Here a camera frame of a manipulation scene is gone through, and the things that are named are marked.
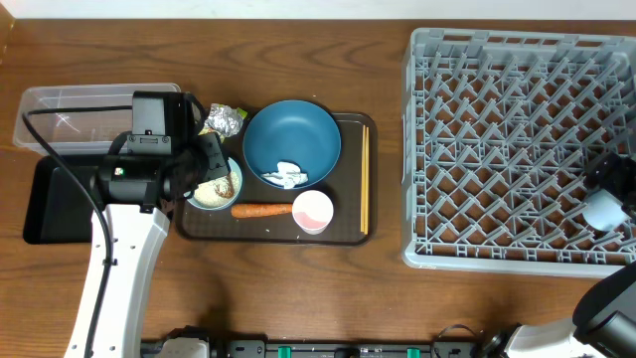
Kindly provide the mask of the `light blue cup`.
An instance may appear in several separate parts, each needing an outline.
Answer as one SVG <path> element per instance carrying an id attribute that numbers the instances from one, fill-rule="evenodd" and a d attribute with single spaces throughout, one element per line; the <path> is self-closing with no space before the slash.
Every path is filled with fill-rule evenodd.
<path id="1" fill-rule="evenodd" d="M 583 203 L 583 219 L 597 231 L 613 231 L 630 219 L 623 211 L 622 203 L 604 189 L 588 194 Z"/>

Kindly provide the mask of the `white tissue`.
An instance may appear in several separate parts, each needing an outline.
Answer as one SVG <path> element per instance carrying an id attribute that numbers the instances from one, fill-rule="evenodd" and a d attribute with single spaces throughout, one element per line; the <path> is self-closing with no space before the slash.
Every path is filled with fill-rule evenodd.
<path id="1" fill-rule="evenodd" d="M 275 172 L 264 173 L 261 178 L 285 190 L 304 185 L 308 181 L 308 175 L 299 166 L 286 161 L 279 161 Z"/>

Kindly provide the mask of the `dark blue plate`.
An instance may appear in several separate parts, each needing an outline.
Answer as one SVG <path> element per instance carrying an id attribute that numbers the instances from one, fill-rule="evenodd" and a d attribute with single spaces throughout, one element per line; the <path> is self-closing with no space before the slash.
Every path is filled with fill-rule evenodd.
<path id="1" fill-rule="evenodd" d="M 334 117 L 323 107 L 305 100 L 283 100 L 260 110 L 246 125 L 242 153 L 246 166 L 260 181 L 277 171 L 280 162 L 299 167 L 308 188 L 335 168 L 342 138 Z"/>

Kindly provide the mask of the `pink cup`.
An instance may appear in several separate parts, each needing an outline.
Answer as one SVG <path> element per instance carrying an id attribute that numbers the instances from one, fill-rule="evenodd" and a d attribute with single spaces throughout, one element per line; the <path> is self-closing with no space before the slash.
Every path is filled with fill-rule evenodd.
<path id="1" fill-rule="evenodd" d="M 334 217 L 331 199 L 321 191 L 308 190 L 299 194 L 292 204 L 294 222 L 307 234 L 321 234 Z"/>

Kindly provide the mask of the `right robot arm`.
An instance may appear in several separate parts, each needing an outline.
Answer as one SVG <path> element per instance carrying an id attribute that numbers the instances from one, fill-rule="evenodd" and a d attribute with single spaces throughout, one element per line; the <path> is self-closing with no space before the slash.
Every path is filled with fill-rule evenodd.
<path id="1" fill-rule="evenodd" d="M 607 153 L 588 170 L 583 219 L 603 233 L 635 219 L 635 161 Z M 541 326 L 518 325 L 486 340 L 475 357 L 633 357 L 635 265 L 599 281 L 571 318 Z"/>

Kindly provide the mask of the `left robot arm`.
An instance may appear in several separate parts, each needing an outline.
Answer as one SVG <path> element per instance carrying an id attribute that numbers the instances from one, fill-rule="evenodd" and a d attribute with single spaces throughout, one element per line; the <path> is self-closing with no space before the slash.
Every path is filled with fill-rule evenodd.
<path id="1" fill-rule="evenodd" d="M 69 357 L 138 357 L 152 274 L 174 204 L 229 174 L 206 109 L 189 92 L 137 91 L 132 128 L 111 144 L 86 189 L 91 251 Z"/>

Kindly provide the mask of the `grey dishwasher rack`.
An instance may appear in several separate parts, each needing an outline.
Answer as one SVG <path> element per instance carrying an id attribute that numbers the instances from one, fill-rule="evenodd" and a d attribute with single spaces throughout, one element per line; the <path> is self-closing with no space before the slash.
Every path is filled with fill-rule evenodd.
<path id="1" fill-rule="evenodd" d="M 414 269 L 607 277 L 635 225 L 587 225 L 584 179 L 635 153 L 631 37 L 414 30 L 402 60 L 401 256 Z"/>

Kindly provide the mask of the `light blue rice bowl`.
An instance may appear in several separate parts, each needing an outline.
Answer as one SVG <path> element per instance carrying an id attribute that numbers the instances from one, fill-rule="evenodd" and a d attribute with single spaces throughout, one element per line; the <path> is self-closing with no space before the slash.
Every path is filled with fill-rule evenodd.
<path id="1" fill-rule="evenodd" d="M 233 158 L 229 158 L 230 173 L 219 179 L 202 183 L 194 191 L 188 202 L 202 210 L 223 210 L 229 208 L 239 197 L 242 186 L 242 172 Z"/>

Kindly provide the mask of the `brown food piece in bowl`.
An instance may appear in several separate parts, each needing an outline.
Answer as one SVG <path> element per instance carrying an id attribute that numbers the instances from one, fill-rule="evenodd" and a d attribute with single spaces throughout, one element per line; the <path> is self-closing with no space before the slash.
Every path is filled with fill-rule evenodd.
<path id="1" fill-rule="evenodd" d="M 235 195 L 234 175 L 234 172 L 230 172 L 227 176 L 213 181 L 213 189 L 219 197 L 231 199 Z"/>

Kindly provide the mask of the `orange carrot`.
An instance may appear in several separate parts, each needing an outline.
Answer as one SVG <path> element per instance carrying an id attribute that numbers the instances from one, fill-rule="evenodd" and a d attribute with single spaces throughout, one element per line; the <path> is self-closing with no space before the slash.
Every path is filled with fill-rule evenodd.
<path id="1" fill-rule="evenodd" d="M 236 204 L 231 207 L 231 214 L 237 219 L 271 217 L 291 212 L 291 204 Z"/>

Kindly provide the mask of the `dark brown serving tray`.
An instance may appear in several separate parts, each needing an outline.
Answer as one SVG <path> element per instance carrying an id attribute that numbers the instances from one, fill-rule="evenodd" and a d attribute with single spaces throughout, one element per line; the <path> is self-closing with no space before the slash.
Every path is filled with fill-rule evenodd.
<path id="1" fill-rule="evenodd" d="M 371 238 L 377 225 L 377 127 L 364 113 L 334 113 L 342 149 L 336 167 L 313 190 L 332 200 L 334 218 L 325 231 L 309 235 L 289 214 L 237 219 L 229 209 L 203 210 L 188 201 L 175 210 L 172 228 L 183 238 L 206 242 L 253 242 L 269 244 L 316 244 L 357 246 Z M 363 129 L 370 134 L 369 228 L 361 231 Z"/>

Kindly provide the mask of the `black plastic tray bin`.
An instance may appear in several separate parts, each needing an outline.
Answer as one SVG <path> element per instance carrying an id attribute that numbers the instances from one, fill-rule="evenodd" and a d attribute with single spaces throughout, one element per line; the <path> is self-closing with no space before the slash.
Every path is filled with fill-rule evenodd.
<path id="1" fill-rule="evenodd" d="M 50 156 L 41 158 L 33 177 L 23 239 L 31 245 L 91 241 L 93 208 L 79 187 Z"/>

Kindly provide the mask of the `left wooden chopstick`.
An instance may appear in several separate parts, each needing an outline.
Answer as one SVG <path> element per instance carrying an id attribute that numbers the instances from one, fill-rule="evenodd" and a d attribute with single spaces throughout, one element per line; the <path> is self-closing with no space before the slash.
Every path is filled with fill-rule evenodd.
<path id="1" fill-rule="evenodd" d="M 367 234 L 367 146 L 368 146 L 368 130 L 363 125 L 362 136 L 362 179 L 361 179 L 361 232 Z"/>

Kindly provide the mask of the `wooden chopstick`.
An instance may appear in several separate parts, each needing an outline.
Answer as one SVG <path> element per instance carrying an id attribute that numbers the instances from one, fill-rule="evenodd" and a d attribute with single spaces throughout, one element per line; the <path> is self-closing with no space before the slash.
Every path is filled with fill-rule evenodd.
<path id="1" fill-rule="evenodd" d="M 370 144 L 370 131 L 368 127 L 364 127 L 365 129 L 365 144 L 364 144 L 364 149 L 365 149 L 365 153 L 364 153 L 364 164 L 365 164 L 365 169 L 364 169 L 364 199 L 365 199 L 365 203 L 364 203 L 364 210 L 363 210 L 363 219 L 364 219 L 364 224 L 363 224 L 363 233 L 366 235 L 368 233 L 368 227 L 369 227 L 369 169 L 370 169 L 370 165 L 369 165 L 369 154 L 370 154 L 370 149 L 369 149 L 369 144 Z"/>
<path id="2" fill-rule="evenodd" d="M 367 146 L 368 146 L 368 130 L 363 125 L 362 136 L 362 179 L 361 179 L 361 232 L 367 234 Z"/>

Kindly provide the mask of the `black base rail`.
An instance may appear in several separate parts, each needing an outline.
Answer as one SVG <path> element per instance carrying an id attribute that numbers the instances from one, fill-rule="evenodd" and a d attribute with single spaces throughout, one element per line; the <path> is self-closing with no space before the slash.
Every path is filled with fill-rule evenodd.
<path id="1" fill-rule="evenodd" d="M 143 357 L 210 358 L 461 358 L 476 355 L 477 345 L 468 341 L 374 342 L 270 340 L 261 335 L 214 337 L 201 327 L 185 326 L 165 338 L 143 341 Z"/>

